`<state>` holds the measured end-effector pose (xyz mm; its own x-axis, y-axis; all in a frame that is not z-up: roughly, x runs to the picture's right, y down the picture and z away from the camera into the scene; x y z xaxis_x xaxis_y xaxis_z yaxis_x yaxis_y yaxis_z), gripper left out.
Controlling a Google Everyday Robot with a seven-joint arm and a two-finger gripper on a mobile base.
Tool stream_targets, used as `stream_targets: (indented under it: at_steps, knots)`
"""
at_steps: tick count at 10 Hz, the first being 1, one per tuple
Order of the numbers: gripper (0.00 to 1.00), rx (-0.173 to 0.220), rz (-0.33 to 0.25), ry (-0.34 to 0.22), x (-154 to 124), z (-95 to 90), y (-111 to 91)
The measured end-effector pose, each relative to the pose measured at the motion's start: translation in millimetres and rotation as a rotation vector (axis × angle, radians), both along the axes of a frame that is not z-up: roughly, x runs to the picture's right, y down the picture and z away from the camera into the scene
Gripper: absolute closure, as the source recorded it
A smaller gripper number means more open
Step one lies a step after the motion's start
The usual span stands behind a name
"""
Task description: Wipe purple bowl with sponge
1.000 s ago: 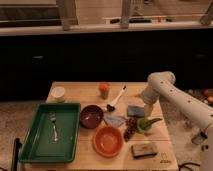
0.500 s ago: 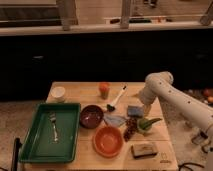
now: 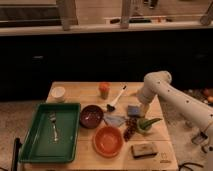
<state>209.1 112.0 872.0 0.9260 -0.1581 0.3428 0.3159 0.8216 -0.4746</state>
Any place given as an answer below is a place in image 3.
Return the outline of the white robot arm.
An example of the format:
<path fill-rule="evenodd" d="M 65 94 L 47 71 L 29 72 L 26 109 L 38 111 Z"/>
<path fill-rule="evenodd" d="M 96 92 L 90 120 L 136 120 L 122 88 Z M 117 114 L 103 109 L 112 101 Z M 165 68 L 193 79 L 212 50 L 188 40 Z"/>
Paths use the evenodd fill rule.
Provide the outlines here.
<path fill-rule="evenodd" d="M 168 71 L 151 72 L 145 75 L 137 98 L 144 106 L 156 95 L 174 105 L 189 121 L 209 138 L 209 148 L 204 171 L 213 171 L 213 107 L 171 86 L 172 76 Z"/>

